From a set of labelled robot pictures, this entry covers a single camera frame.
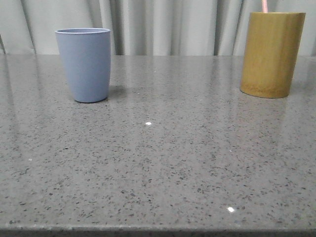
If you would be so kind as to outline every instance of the countertop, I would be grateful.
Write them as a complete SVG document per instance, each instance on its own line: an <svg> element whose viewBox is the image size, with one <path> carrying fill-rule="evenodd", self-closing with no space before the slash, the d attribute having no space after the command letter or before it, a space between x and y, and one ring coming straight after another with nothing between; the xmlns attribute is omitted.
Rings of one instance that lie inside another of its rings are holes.
<svg viewBox="0 0 316 237"><path fill-rule="evenodd" d="M316 236L316 59L282 99L242 60L113 56L83 104L58 55L0 56L0 236Z"/></svg>

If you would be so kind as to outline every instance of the pink straw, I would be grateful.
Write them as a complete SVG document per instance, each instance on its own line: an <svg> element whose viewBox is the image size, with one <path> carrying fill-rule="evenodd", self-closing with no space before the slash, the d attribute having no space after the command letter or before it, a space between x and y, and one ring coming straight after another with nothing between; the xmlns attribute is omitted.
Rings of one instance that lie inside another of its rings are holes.
<svg viewBox="0 0 316 237"><path fill-rule="evenodd" d="M262 11L264 13L267 13L268 12L268 3L267 3L267 0L262 0Z"/></svg>

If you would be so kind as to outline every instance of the curtain fold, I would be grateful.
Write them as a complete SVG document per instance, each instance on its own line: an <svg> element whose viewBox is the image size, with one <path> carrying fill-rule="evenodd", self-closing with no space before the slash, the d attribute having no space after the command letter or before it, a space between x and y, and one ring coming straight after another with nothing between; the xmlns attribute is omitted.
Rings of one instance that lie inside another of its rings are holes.
<svg viewBox="0 0 316 237"><path fill-rule="evenodd" d="M299 55L316 55L316 1L268 0L306 12ZM261 0L0 0L0 54L58 54L54 31L112 31L112 54L243 55Z"/></svg>

